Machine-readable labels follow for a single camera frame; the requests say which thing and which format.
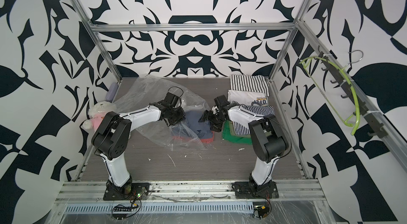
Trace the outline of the olive green printed t-shirt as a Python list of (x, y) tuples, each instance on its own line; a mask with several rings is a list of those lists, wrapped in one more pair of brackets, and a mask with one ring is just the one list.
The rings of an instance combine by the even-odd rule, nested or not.
[(235, 129), (234, 129), (234, 127), (233, 127), (233, 122), (229, 122), (229, 129), (230, 129), (230, 134), (231, 134), (232, 136), (241, 137), (241, 138), (250, 138), (250, 135), (249, 135), (249, 134), (246, 134), (246, 135), (238, 135), (238, 134), (236, 134), (236, 133), (235, 133)]

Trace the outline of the green garment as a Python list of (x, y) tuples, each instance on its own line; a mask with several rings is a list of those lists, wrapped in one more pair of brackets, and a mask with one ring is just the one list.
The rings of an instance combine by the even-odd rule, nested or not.
[(252, 139), (235, 137), (230, 134), (229, 121), (225, 122), (222, 129), (222, 138), (234, 144), (252, 145)]

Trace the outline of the clear plastic vacuum bag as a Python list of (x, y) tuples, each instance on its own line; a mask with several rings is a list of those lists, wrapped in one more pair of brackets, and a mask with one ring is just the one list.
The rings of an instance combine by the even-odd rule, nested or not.
[(131, 120), (130, 113), (152, 108), (154, 103), (163, 101), (167, 93), (180, 97), (176, 107), (181, 107), (185, 112), (184, 120), (171, 126), (167, 119), (152, 121), (135, 130), (171, 151), (207, 149), (215, 135), (209, 122), (199, 122), (199, 119), (209, 110), (209, 105), (205, 99), (183, 85), (156, 77), (139, 78), (125, 95), (114, 101), (116, 112)]

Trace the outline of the blue white striped garment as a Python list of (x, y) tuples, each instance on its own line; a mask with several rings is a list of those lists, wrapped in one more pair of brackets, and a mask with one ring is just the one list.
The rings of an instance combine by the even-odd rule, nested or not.
[[(258, 105), (244, 105), (241, 104), (240, 108), (244, 111), (248, 111), (258, 117), (264, 117), (266, 115), (274, 115), (274, 109), (272, 106), (258, 106)], [(248, 128), (248, 123), (246, 125), (242, 125), (238, 122), (233, 122), (234, 133), (236, 135), (249, 135), (250, 131)]]

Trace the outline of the white printed t-shirt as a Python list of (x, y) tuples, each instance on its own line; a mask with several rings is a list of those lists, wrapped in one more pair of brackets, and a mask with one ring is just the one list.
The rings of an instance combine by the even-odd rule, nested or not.
[(249, 106), (267, 106), (268, 99), (264, 93), (228, 90), (228, 101)]

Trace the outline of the black white striped tank top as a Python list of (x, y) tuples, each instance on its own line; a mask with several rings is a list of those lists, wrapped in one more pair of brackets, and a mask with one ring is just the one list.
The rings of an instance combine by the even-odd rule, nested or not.
[(264, 76), (237, 75), (230, 76), (231, 89), (235, 91), (263, 93), (270, 96), (268, 81)]

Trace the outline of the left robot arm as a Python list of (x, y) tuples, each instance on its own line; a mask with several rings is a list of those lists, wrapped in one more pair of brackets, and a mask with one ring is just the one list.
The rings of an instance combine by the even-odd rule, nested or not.
[(93, 135), (92, 144), (106, 165), (110, 183), (117, 188), (131, 184), (124, 154), (133, 130), (161, 120), (168, 127), (174, 126), (184, 118), (181, 97), (170, 92), (163, 100), (150, 103), (139, 110), (127, 113), (108, 112)]

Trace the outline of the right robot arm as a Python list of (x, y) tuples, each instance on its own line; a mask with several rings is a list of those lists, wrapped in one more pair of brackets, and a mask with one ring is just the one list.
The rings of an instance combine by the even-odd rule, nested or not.
[(227, 121), (248, 129), (257, 156), (254, 170), (249, 176), (249, 186), (252, 190), (270, 187), (277, 162), (291, 151), (288, 131), (273, 114), (258, 115), (241, 104), (229, 102), (224, 95), (214, 101), (215, 106), (206, 110), (199, 122), (208, 121), (211, 130), (215, 132), (220, 132)]

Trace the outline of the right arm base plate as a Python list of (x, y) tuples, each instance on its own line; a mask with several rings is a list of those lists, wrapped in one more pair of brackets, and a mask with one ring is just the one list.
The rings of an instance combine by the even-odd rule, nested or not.
[(274, 181), (257, 185), (254, 181), (232, 183), (232, 190), (238, 199), (277, 199), (278, 189)]

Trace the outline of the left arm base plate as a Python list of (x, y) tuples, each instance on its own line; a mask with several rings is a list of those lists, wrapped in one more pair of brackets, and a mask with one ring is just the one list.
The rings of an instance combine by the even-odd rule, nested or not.
[(106, 183), (106, 190), (103, 196), (104, 201), (122, 201), (133, 200), (136, 198), (142, 198), (148, 195), (150, 183), (130, 183), (127, 182), (122, 187), (114, 185), (108, 181)]

